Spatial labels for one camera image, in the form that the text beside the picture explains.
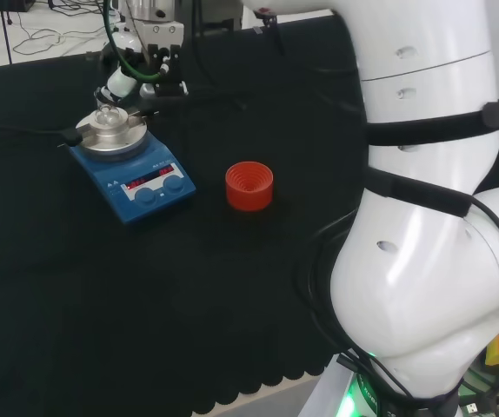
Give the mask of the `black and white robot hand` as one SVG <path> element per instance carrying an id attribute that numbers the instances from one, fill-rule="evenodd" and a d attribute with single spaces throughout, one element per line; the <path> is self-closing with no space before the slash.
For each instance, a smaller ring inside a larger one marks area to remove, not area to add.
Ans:
<path id="1" fill-rule="evenodd" d="M 95 92 L 99 103 L 118 105 L 135 91 L 147 100 L 188 94 L 180 65 L 182 23 L 133 20 L 115 25 L 108 17 L 104 23 L 109 41 L 100 62 L 108 77 Z"/>

